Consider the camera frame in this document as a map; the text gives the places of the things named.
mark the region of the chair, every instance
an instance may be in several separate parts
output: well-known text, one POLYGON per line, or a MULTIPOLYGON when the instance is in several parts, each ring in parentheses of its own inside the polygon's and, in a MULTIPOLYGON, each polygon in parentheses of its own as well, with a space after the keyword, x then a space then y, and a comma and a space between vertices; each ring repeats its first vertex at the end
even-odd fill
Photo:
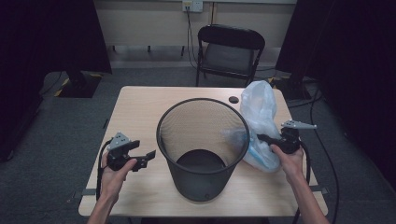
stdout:
POLYGON ((198 43, 196 87, 200 72, 245 79, 247 86, 253 81, 265 46, 264 38, 256 31, 219 24, 201 28, 198 43))

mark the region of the table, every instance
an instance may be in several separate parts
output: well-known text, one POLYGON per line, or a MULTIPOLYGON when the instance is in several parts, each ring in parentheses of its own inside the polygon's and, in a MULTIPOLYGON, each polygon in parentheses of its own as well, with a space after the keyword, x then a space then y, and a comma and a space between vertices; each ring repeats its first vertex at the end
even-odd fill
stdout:
MULTIPOLYGON (((156 158, 148 168, 129 173, 114 205, 111 216, 126 217, 276 217, 293 216, 297 203, 283 171, 263 173, 240 161, 223 192, 214 200, 196 203, 184 198, 176 189, 166 159, 156 142, 156 128, 163 113, 183 100, 205 97, 229 103, 229 97, 240 99, 243 89, 183 88, 183 87, 124 87, 108 123, 103 143, 118 131, 131 140, 140 140, 140 147, 130 151, 131 156, 146 155, 157 149, 156 158)), ((290 119, 290 112, 280 91, 274 90, 277 112, 275 123, 290 119)), ((97 163, 87 184, 96 188, 97 163)), ((314 174, 311 185, 317 185, 314 174)), ((314 192, 319 206, 327 214, 327 206, 319 191, 314 192)), ((89 216, 95 205, 95 196, 83 196, 79 212, 89 216)))

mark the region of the wastebasket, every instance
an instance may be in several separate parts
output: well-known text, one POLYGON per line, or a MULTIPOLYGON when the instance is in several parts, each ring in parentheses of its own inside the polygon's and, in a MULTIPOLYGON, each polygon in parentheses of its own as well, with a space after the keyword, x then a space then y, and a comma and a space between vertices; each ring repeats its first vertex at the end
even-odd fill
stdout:
POLYGON ((194 98, 163 114, 157 143, 180 194, 206 202, 222 192, 245 156, 249 131, 242 116, 229 105, 194 98))

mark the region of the plastic bag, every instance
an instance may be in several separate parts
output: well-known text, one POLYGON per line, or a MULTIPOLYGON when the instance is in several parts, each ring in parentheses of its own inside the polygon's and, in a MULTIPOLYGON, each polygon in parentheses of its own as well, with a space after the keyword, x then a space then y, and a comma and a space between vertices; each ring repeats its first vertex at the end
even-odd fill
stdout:
POLYGON ((250 143, 244 161, 264 172, 279 168, 279 157, 271 151, 257 134, 267 134, 280 139, 274 123, 276 100, 271 86, 265 81, 251 82, 242 92, 240 112, 250 130, 250 143))

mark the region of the black curtain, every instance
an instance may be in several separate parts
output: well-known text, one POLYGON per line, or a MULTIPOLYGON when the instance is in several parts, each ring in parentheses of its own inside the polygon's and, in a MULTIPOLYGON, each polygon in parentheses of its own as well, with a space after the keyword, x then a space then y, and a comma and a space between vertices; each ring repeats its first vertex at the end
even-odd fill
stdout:
POLYGON ((37 106, 45 75, 65 70, 65 62, 111 73, 92 0, 1 1, 0 158, 14 147, 12 135, 26 112, 37 106))
POLYGON ((297 2, 276 67, 320 81, 346 132, 396 189, 396 2, 320 2, 297 2))

